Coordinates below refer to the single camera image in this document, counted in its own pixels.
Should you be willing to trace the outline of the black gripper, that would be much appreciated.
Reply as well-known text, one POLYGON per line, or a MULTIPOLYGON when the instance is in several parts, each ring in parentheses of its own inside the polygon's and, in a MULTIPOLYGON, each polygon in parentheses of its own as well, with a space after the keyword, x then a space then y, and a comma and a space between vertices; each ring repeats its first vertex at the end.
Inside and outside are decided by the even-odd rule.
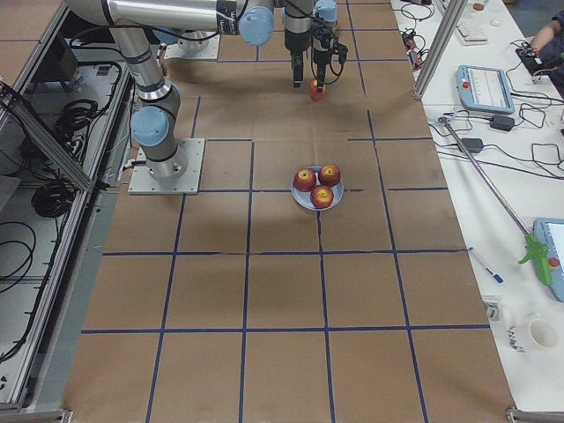
POLYGON ((332 57, 338 58, 338 63, 344 65, 348 55, 348 47, 342 44, 332 27, 317 26, 313 29, 313 62, 316 65, 316 90, 323 91, 325 87, 326 65, 331 63, 332 57))
POLYGON ((283 13, 285 28, 285 47, 291 53, 293 88, 300 88, 303 82, 303 52, 310 46, 312 20, 309 16, 283 13))

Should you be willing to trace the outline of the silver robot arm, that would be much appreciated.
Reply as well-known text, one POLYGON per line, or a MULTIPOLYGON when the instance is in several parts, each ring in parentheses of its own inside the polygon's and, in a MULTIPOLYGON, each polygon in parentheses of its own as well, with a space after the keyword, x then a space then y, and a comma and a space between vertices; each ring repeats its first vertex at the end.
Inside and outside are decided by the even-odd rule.
POLYGON ((135 79, 142 107, 131 119, 131 132, 145 153, 155 179, 173 179, 188 165, 174 139, 180 107, 178 89, 153 55, 145 28, 212 34, 239 34, 248 44, 263 45, 271 37, 273 10, 281 7, 286 48, 298 62, 310 45, 315 16, 312 1, 69 1, 80 18, 109 29, 135 79))
POLYGON ((338 6, 335 1, 317 1, 312 18, 311 70, 315 80, 310 85, 310 94, 313 98, 321 98, 325 86, 339 80, 347 60, 348 47, 338 38, 338 6))

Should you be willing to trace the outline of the person hand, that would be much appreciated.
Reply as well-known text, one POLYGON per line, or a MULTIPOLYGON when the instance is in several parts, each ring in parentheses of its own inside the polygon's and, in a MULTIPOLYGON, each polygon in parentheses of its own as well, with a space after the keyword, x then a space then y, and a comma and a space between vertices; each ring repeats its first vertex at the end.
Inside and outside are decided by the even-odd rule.
POLYGON ((563 25, 558 19, 551 19, 544 25, 530 41, 530 47, 539 52, 551 40, 555 39, 563 31, 563 25))

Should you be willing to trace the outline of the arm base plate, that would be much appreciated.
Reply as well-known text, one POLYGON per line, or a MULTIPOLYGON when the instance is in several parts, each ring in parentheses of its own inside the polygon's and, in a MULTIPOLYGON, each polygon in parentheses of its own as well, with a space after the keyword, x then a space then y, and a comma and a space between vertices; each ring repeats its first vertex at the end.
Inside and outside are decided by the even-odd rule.
POLYGON ((212 32, 198 31, 185 33, 183 36, 192 38, 192 41, 178 39, 175 44, 168 45, 161 55, 164 59, 215 61, 218 58, 219 35, 212 36, 212 32))
POLYGON ((148 159, 140 147, 128 191, 133 195, 197 195, 204 160, 204 138, 177 138, 176 154, 166 161, 148 159))

